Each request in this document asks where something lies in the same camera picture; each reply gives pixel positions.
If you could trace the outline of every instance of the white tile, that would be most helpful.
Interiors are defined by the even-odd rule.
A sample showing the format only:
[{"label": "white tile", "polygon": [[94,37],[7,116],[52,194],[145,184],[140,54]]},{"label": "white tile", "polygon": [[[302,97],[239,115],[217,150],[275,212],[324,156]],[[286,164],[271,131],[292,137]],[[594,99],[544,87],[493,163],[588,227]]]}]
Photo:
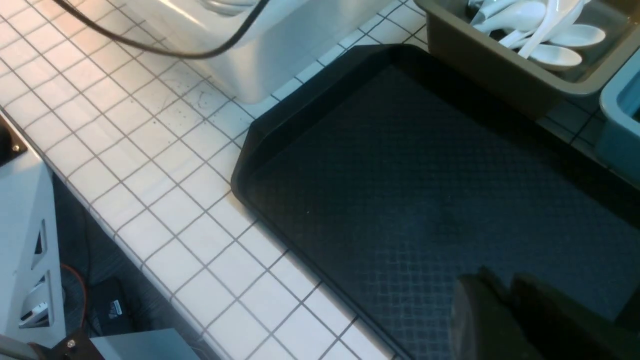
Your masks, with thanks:
[{"label": "white tile", "polygon": [[169,69],[178,60],[169,56],[161,56],[152,53],[143,53],[138,57],[138,61],[142,63],[149,71],[158,76]]},{"label": "white tile", "polygon": [[[193,315],[189,311],[187,311],[187,308],[176,297],[171,298],[171,305],[173,305],[173,308],[178,312],[178,314],[183,319],[185,319],[185,321],[187,321],[187,323],[193,328],[193,330],[195,330],[196,332],[199,332],[199,333],[202,333],[202,332],[205,331],[205,328],[202,326],[202,324],[200,324],[200,322],[198,322],[198,320],[196,320],[193,317]],[[203,341],[203,340],[202,339],[196,340],[196,343],[194,345],[197,345],[201,341]],[[196,349],[201,350],[200,347],[193,347],[192,349],[193,350],[196,350]]]},{"label": "white tile", "polygon": [[28,7],[14,15],[9,19],[9,22],[20,34],[26,35],[44,25],[47,19],[43,18],[34,8]]},{"label": "white tile", "polygon": [[354,32],[347,35],[344,39],[342,39],[339,44],[345,49],[351,47],[356,41],[360,40],[364,36],[364,33],[360,29],[355,29]]},{"label": "white tile", "polygon": [[211,115],[209,121],[229,137],[235,138],[249,128],[253,118],[236,103],[230,101]]},{"label": "white tile", "polygon": [[269,273],[258,279],[240,300],[271,331],[299,304]]},{"label": "white tile", "polygon": [[47,19],[55,19],[65,11],[53,1],[39,1],[34,7]]},{"label": "white tile", "polygon": [[329,65],[333,60],[335,60],[338,56],[340,56],[344,52],[344,48],[340,45],[333,46],[329,51],[327,51],[324,55],[320,56],[318,61],[324,65]]},{"label": "white tile", "polygon": [[111,77],[130,94],[134,93],[154,78],[153,74],[142,67],[137,60],[128,62],[123,67],[116,70]]},{"label": "white tile", "polygon": [[28,92],[4,108],[23,129],[37,118],[49,112],[45,104],[33,92]]},{"label": "white tile", "polygon": [[86,28],[75,34],[71,41],[82,50],[84,54],[91,55],[110,42],[108,37]]},{"label": "white tile", "polygon": [[0,50],[0,58],[12,69],[17,69],[37,56],[38,53],[35,49],[24,39],[20,39]]},{"label": "white tile", "polygon": [[[131,39],[133,41],[137,41],[141,44],[146,44],[146,45],[152,45],[153,43],[156,42],[156,40],[154,38],[151,37],[151,35],[149,35],[146,31],[142,30],[141,27],[136,26],[134,28],[132,28],[131,30],[127,31],[124,34],[125,38]],[[128,45],[123,45],[120,44],[123,48],[124,51],[128,52],[131,56],[133,57],[137,57],[138,55],[142,54],[142,50],[139,50],[135,47],[131,47]]]},{"label": "white tile", "polygon": [[124,184],[147,206],[175,187],[175,183],[151,162],[129,176]]},{"label": "white tile", "polygon": [[84,59],[67,69],[64,75],[80,91],[87,89],[107,76],[89,59]]},{"label": "white tile", "polygon": [[568,101],[553,108],[547,116],[573,134],[577,134],[589,119],[588,113]]},{"label": "white tile", "polygon": [[271,267],[271,273],[282,281],[300,300],[309,295],[319,282],[318,278],[291,253],[280,258]]},{"label": "white tile", "polygon": [[417,37],[410,37],[404,43],[420,47],[422,50],[425,50],[427,52],[429,51],[429,46],[427,44],[425,44],[424,42],[418,40]]},{"label": "white tile", "polygon": [[118,183],[118,179],[96,158],[71,174],[69,181],[88,202],[93,202]]},{"label": "white tile", "polygon": [[237,243],[231,244],[209,269],[235,296],[240,296],[262,273],[264,268]]},{"label": "white tile", "polygon": [[202,214],[198,205],[180,188],[168,192],[151,205],[150,210],[175,234]]},{"label": "white tile", "polygon": [[282,85],[278,90],[273,92],[273,96],[282,100],[285,97],[291,95],[294,91],[296,91],[302,83],[300,80],[293,78],[289,80],[286,84]]},{"label": "white tile", "polygon": [[261,102],[257,104],[246,104],[244,102],[236,100],[236,103],[240,105],[242,109],[253,116],[255,119],[259,118],[262,114],[269,111],[278,101],[273,96],[267,96]]},{"label": "white tile", "polygon": [[125,134],[151,119],[151,114],[132,97],[119,102],[105,116]]},{"label": "white tile", "polygon": [[58,71],[41,56],[24,64],[15,73],[31,88],[36,88],[58,75]]},{"label": "white tile", "polygon": [[403,42],[411,36],[405,29],[385,19],[369,32],[369,36],[381,44]]},{"label": "white tile", "polygon": [[415,37],[418,38],[418,40],[424,42],[425,44],[429,43],[429,38],[428,38],[428,33],[427,33],[427,26],[423,26],[421,27],[418,32],[415,34]]},{"label": "white tile", "polygon": [[103,152],[100,159],[120,180],[124,180],[149,161],[149,158],[138,150],[129,139],[120,140]]},{"label": "white tile", "polygon": [[113,5],[106,0],[86,0],[83,1],[77,9],[81,11],[84,16],[94,21],[115,10]]},{"label": "white tile", "polygon": [[154,115],[171,105],[171,103],[178,98],[168,87],[157,79],[138,90],[133,94],[133,97]]},{"label": "white tile", "polygon": [[329,352],[323,357],[323,360],[357,360],[356,355],[353,355],[347,347],[341,342],[336,342]]},{"label": "white tile", "polygon": [[240,147],[244,146],[244,141],[246,140],[247,133],[248,131],[245,131],[244,133],[238,135],[238,137],[234,139],[234,142]]},{"label": "white tile", "polygon": [[376,45],[379,44],[377,40],[374,40],[369,35],[363,36],[360,40],[358,40],[353,46],[361,46],[361,45]]},{"label": "white tile", "polygon": [[306,83],[310,78],[314,77],[322,69],[324,69],[322,64],[314,61],[311,65],[305,68],[305,70],[302,70],[298,75],[296,75],[296,78]]},{"label": "white tile", "polygon": [[182,142],[169,146],[155,158],[156,163],[175,181],[182,181],[203,161]]},{"label": "white tile", "polygon": [[204,326],[234,301],[229,291],[207,270],[198,273],[175,296]]},{"label": "white tile", "polygon": [[207,164],[202,165],[180,185],[205,209],[209,209],[231,190],[231,186]]},{"label": "white tile", "polygon": [[205,264],[233,241],[233,238],[207,214],[199,217],[178,237]]},{"label": "white tile", "polygon": [[193,71],[182,61],[178,61],[174,66],[162,73],[159,77],[166,86],[169,86],[179,96],[189,92],[199,82],[204,80],[202,76]]},{"label": "white tile", "polygon": [[71,101],[66,102],[57,108],[55,112],[73,131],[93,121],[100,115],[98,109],[91,105],[83,95],[78,95]]},{"label": "white tile", "polygon": [[171,104],[157,115],[157,119],[166,125],[177,136],[182,136],[193,129],[204,118],[194,111],[182,99]]},{"label": "white tile", "polygon": [[93,208],[116,231],[144,210],[140,201],[122,184],[96,200]]},{"label": "white tile", "polygon": [[51,62],[51,65],[58,69],[58,71],[64,71],[70,68],[71,65],[82,60],[85,55],[71,42],[63,41],[44,53],[44,57],[47,58],[47,60]]},{"label": "white tile", "polygon": [[55,109],[73,99],[78,91],[62,75],[47,81],[34,90],[50,108]]},{"label": "white tile", "polygon": [[394,356],[361,320],[357,320],[341,339],[361,359],[389,360]]},{"label": "white tile", "polygon": [[371,19],[369,19],[367,22],[365,22],[360,26],[360,30],[364,31],[365,33],[368,33],[369,30],[375,28],[376,25],[378,25],[382,21],[382,19],[383,17],[378,14],[373,15]]},{"label": "white tile", "polygon": [[255,217],[232,193],[214,205],[209,214],[234,237],[240,236],[255,221]]},{"label": "white tile", "polygon": [[105,78],[86,89],[84,95],[100,111],[109,110],[127,97],[127,93],[111,78]]},{"label": "white tile", "polygon": [[203,159],[208,160],[231,140],[212,126],[210,122],[203,121],[187,135],[184,135],[182,141]]},{"label": "white tile", "polygon": [[405,2],[405,4],[407,6],[409,6],[411,9],[413,9],[414,11],[418,12],[421,15],[425,15],[426,13],[424,12],[423,9],[421,9],[413,0],[407,0],[407,2]]},{"label": "white tile", "polygon": [[273,338],[269,338],[249,360],[293,360],[293,357]]},{"label": "white tile", "polygon": [[36,48],[41,54],[44,54],[51,48],[59,45],[65,40],[65,37],[54,28],[51,24],[45,24],[41,28],[35,30],[26,36],[27,41]]},{"label": "white tile", "polygon": [[71,132],[53,113],[48,113],[25,129],[39,149],[47,151]]},{"label": "white tile", "polygon": [[74,36],[86,27],[80,20],[76,20],[73,15],[66,12],[63,12],[62,15],[55,18],[52,23],[53,26],[67,37]]},{"label": "white tile", "polygon": [[234,172],[234,167],[236,167],[236,162],[239,156],[240,147],[232,142],[211,158],[211,160],[209,160],[209,164],[227,181],[231,182],[231,175]]},{"label": "white tile", "polygon": [[391,1],[391,3],[389,3],[389,5],[386,5],[386,6],[384,7],[384,9],[382,9],[382,10],[378,11],[378,14],[379,14],[380,16],[383,16],[383,17],[384,17],[384,16],[387,16],[387,15],[389,15],[392,11],[394,11],[398,6],[401,6],[401,5],[402,5],[402,3],[401,3],[400,1],[398,1],[398,0],[393,0],[393,1]]},{"label": "white tile", "polygon": [[273,265],[285,250],[280,240],[261,222],[251,226],[238,241],[266,268]]},{"label": "white tile", "polygon": [[9,102],[24,95],[29,88],[14,73],[10,72],[0,76],[0,105],[6,106]]},{"label": "white tile", "polygon": [[210,117],[228,101],[224,94],[206,81],[191,89],[183,99],[204,117]]},{"label": "white tile", "polygon": [[342,334],[355,317],[352,310],[325,285],[315,289],[305,300],[305,305],[336,335]]},{"label": "white tile", "polygon": [[147,266],[171,292],[175,292],[194,276],[202,264],[179,241],[173,240],[147,260]]},{"label": "white tile", "polygon": [[0,16],[8,19],[23,11],[29,4],[25,0],[3,0],[0,6]]},{"label": "white tile", "polygon": [[98,25],[118,35],[123,35],[135,26],[133,21],[119,11],[108,13],[98,21]]},{"label": "white tile", "polygon": [[71,135],[49,149],[47,156],[63,176],[69,176],[85,161],[91,159],[93,154],[75,135]]},{"label": "white tile", "polygon": [[579,136],[581,139],[586,140],[591,145],[595,145],[600,138],[603,127],[604,122],[602,120],[598,119],[597,117],[592,117],[587,125],[582,129]]},{"label": "white tile", "polygon": [[166,285],[164,285],[163,282],[158,279],[158,276],[153,271],[149,270],[146,265],[143,265],[140,270],[142,270],[142,274],[158,291],[160,291],[160,294],[162,294],[162,296],[164,296],[166,300],[169,300],[171,298],[171,292],[166,288]]},{"label": "white tile", "polygon": [[274,335],[298,359],[320,358],[335,340],[335,336],[302,306]]},{"label": "white tile", "polygon": [[156,120],[149,120],[131,133],[129,138],[150,158],[158,155],[176,141],[175,135]]},{"label": "white tile", "polygon": [[246,359],[269,335],[238,303],[231,305],[209,327],[209,333],[232,359]]},{"label": "white tile", "polygon": [[408,6],[398,7],[387,18],[400,25],[411,34],[418,31],[425,23],[424,16],[415,12]]},{"label": "white tile", "polygon": [[112,42],[93,53],[91,59],[93,59],[104,72],[110,74],[133,58],[127,54],[126,51],[122,50],[120,46]]},{"label": "white tile", "polygon": [[142,261],[147,260],[173,238],[169,230],[149,210],[145,210],[124,225],[118,231],[118,236]]},{"label": "white tile", "polygon": [[564,140],[567,143],[571,142],[571,139],[573,138],[573,134],[571,134],[569,130],[558,125],[556,122],[554,122],[548,117],[543,117],[542,119],[538,120],[537,124],[544,127],[550,133],[552,133],[553,135],[556,135],[557,137],[559,137],[560,139]]}]

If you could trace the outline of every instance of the white container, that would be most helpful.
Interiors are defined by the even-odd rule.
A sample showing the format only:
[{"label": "white container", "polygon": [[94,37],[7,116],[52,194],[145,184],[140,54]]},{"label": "white container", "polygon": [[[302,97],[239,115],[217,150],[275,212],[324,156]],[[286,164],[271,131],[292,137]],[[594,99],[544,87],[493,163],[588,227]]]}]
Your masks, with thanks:
[{"label": "white container", "polygon": [[[329,51],[390,0],[271,0],[226,53],[194,61],[220,90],[259,102]],[[199,0],[128,0],[181,51],[205,51],[229,39],[251,10],[226,17]]]}]

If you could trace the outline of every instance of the gray bin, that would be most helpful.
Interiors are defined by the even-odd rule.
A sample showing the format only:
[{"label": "gray bin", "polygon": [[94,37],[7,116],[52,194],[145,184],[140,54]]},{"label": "gray bin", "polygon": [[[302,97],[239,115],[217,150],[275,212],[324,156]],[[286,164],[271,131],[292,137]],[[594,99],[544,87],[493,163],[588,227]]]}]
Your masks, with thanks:
[{"label": "gray bin", "polygon": [[429,51],[531,119],[547,114],[563,97],[597,93],[640,46],[637,0],[593,0],[577,24],[607,33],[600,44],[580,51],[583,62],[549,72],[506,49],[469,22],[467,0],[415,0],[427,13]]}]

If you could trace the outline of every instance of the red wire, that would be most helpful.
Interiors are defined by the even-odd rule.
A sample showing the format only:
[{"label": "red wire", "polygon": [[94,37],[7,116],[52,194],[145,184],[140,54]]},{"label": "red wire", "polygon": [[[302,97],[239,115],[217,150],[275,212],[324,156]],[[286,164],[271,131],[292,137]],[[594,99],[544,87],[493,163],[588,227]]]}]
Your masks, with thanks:
[{"label": "red wire", "polygon": [[63,269],[73,274],[78,280],[78,282],[80,282],[80,285],[82,286],[83,305],[82,305],[82,316],[80,319],[80,329],[82,329],[84,327],[84,317],[86,316],[86,286],[84,285],[84,281],[82,280],[82,277],[74,268],[63,263],[60,263],[60,267],[62,267]]}]

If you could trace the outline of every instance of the blue bin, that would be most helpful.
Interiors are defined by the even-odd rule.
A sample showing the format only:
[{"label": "blue bin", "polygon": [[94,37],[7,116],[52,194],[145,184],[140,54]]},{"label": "blue bin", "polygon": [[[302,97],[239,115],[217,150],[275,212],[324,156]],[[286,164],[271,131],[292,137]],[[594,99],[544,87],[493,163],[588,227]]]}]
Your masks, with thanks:
[{"label": "blue bin", "polygon": [[596,155],[627,180],[640,184],[640,51],[604,87],[600,107],[609,121]]}]

